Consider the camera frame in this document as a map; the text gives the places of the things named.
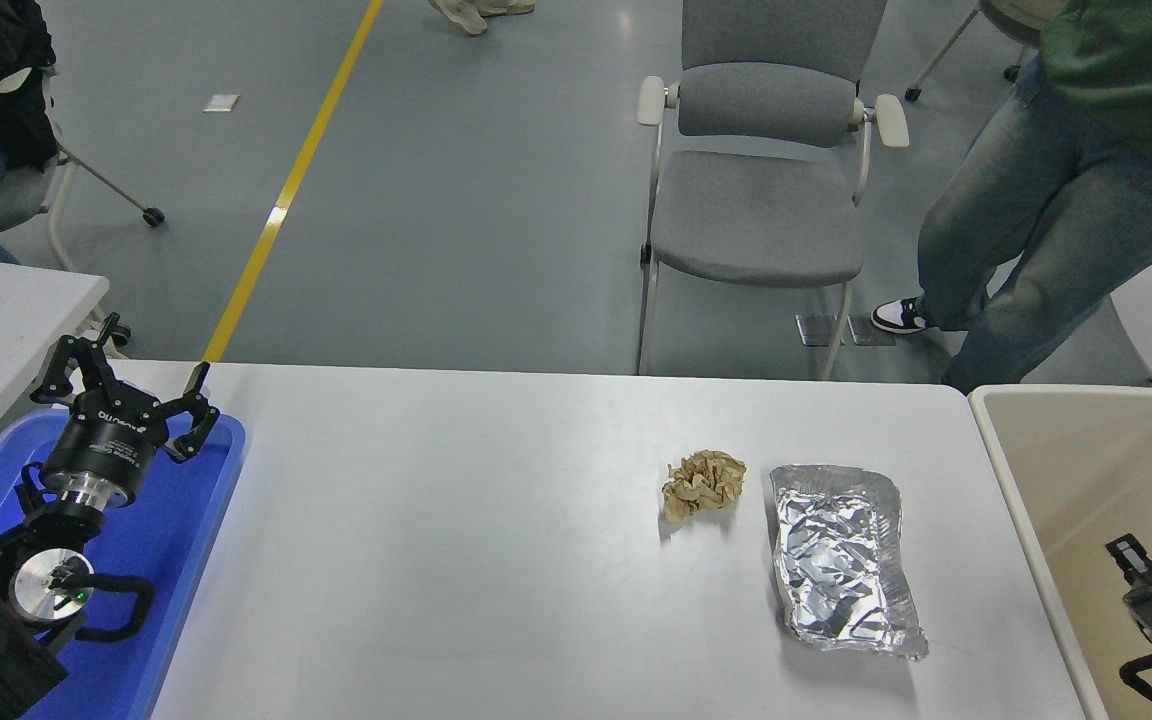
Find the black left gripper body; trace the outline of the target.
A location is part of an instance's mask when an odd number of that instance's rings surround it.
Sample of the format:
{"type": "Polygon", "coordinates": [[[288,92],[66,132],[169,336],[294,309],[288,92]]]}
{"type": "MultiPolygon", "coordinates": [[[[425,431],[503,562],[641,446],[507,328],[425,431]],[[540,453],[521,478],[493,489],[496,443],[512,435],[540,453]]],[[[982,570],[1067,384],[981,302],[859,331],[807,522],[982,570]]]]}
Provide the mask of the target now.
{"type": "Polygon", "coordinates": [[[146,411],[141,401],[114,407],[99,392],[83,392],[41,467],[41,482],[58,491],[61,478],[91,473],[122,491],[138,491],[168,438],[165,420],[143,419],[146,411]]]}

